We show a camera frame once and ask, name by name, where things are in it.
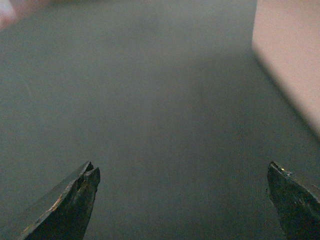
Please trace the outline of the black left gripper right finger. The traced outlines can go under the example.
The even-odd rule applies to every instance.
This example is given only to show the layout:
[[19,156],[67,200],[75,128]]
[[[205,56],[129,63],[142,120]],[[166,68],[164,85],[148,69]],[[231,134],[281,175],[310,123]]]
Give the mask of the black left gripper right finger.
[[298,181],[278,162],[267,169],[267,194],[287,240],[320,238],[320,188]]

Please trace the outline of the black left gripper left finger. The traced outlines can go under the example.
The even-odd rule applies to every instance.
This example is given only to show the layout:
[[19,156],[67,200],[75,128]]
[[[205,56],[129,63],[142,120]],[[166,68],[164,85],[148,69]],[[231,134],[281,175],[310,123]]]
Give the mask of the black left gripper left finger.
[[16,240],[82,240],[101,181],[100,169],[90,161],[75,172],[55,202],[28,223]]

